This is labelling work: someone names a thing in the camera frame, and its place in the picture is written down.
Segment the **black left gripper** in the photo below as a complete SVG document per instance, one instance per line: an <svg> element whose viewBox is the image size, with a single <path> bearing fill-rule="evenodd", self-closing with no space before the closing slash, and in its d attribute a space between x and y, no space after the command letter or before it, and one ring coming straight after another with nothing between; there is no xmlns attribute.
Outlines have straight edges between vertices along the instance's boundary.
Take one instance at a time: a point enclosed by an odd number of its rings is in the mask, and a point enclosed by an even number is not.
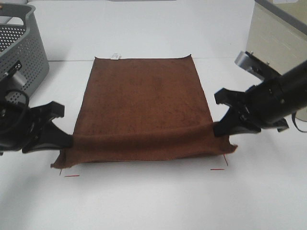
<svg viewBox="0 0 307 230"><path fill-rule="evenodd" d="M0 152L21 150L22 153L30 153L72 147L73 136L48 122L64 115L65 106L55 101L33 108L1 105Z"/></svg>

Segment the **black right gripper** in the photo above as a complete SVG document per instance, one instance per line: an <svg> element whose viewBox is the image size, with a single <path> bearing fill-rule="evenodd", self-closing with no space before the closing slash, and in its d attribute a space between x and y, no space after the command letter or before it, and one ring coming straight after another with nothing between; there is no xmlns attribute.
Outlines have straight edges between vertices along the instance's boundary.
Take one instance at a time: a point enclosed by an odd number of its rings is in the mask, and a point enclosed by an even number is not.
<svg viewBox="0 0 307 230"><path fill-rule="evenodd" d="M284 117L290 113L290 96L283 85L282 77L265 80L245 92L222 88L214 94L214 98L216 104L230 107L224 117L213 126L216 137L257 134L261 132L261 128L276 128L279 132L289 128ZM242 113L249 113L261 128Z"/></svg>

